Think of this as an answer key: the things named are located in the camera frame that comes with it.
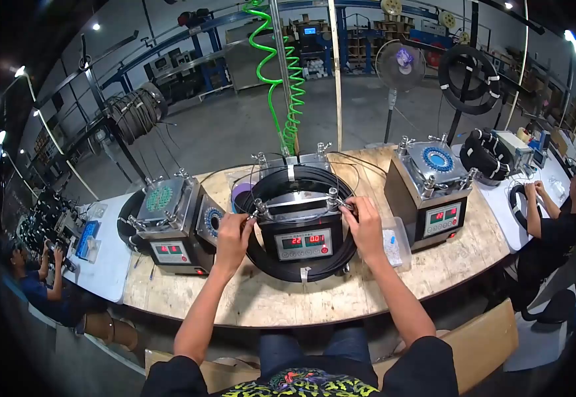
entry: hand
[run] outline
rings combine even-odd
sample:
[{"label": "hand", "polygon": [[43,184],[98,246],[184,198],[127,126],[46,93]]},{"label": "hand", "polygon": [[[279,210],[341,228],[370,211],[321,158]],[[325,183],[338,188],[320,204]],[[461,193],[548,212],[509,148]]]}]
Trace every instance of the hand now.
[{"label": "hand", "polygon": [[353,204],[358,211],[358,221],[354,214],[344,206],[339,209],[349,225],[349,230],[354,236],[354,242],[363,260],[368,266],[385,257],[382,247],[382,223],[380,215],[374,208],[374,202],[369,197],[350,197],[345,202]]},{"label": "hand", "polygon": [[63,249],[56,244],[54,246],[54,269],[60,269],[63,263]]},{"label": "hand", "polygon": [[248,237],[253,230],[255,219],[246,222],[246,213],[227,213],[219,223],[217,232],[217,255],[213,272],[223,271],[229,280],[242,264],[246,249],[248,248]]},{"label": "hand", "polygon": [[524,184],[524,191],[526,192],[526,198],[528,201],[537,200],[535,184]]},{"label": "hand", "polygon": [[540,195],[541,197],[544,197],[547,194],[546,189],[544,189],[544,182],[542,182],[540,180],[536,180],[535,181],[535,191],[537,192],[538,195]]}]

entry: blue shirt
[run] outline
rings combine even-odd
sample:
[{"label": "blue shirt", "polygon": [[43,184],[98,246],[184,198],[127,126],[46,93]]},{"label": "blue shirt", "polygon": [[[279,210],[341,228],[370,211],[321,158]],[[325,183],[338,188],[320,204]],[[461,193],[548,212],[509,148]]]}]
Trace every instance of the blue shirt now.
[{"label": "blue shirt", "polygon": [[38,271],[25,272],[25,277],[19,280],[19,286],[21,286],[21,290],[27,300],[38,311],[55,322],[60,322],[62,325],[67,327],[75,326],[72,324],[70,304],[66,299],[65,293],[62,293],[61,300],[48,300],[48,288],[51,290],[52,287],[39,280]]}]

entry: wooden workbench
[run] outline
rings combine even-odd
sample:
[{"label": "wooden workbench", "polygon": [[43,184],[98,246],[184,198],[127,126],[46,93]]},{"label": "wooden workbench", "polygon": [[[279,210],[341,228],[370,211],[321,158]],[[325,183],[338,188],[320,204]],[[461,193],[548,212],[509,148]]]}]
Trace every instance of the wooden workbench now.
[{"label": "wooden workbench", "polygon": [[[392,150],[392,147],[385,147],[347,154],[387,170]],[[355,167],[332,163],[332,168],[348,186],[358,184],[356,195],[372,197],[381,217],[392,216],[383,194],[385,177],[381,171],[338,154],[329,154],[328,158],[339,163],[358,163]],[[226,174],[233,170],[245,170],[243,175],[250,167],[218,172],[203,183],[207,193],[222,208],[231,208]],[[197,178],[202,181],[206,175]],[[257,236],[261,241],[258,228]],[[414,254],[411,270],[399,274],[416,297],[422,299],[474,277],[508,253],[493,213],[473,186],[464,228],[448,242]],[[205,279],[164,273],[156,266],[153,280],[149,281],[152,267],[150,257],[135,255],[132,258],[123,302],[149,313],[184,319]],[[343,277],[332,276],[306,284],[288,283],[263,273],[245,257],[224,290],[215,324],[235,327],[314,325],[387,311],[374,277],[358,255],[350,261],[350,269]]]}]

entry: blue tray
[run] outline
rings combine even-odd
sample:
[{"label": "blue tray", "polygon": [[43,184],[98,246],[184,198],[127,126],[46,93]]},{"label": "blue tray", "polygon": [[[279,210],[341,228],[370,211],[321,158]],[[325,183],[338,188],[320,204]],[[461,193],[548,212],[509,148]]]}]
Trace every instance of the blue tray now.
[{"label": "blue tray", "polygon": [[96,238],[98,234],[98,229],[101,228],[101,223],[97,220],[90,220],[85,224],[85,228],[83,230],[83,234],[81,235],[81,239],[78,242],[78,247],[76,249],[76,256],[80,259],[87,260],[87,237],[92,236]]}]

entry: blue jeans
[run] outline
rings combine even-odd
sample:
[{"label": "blue jeans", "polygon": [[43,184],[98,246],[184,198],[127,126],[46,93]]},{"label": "blue jeans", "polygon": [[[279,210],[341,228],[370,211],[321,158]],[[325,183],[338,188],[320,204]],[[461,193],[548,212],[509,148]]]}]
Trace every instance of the blue jeans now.
[{"label": "blue jeans", "polygon": [[[324,356],[343,357],[371,365],[362,322],[340,325],[334,330]],[[259,339],[261,376],[269,377],[290,361],[305,357],[290,330],[264,331]]]}]

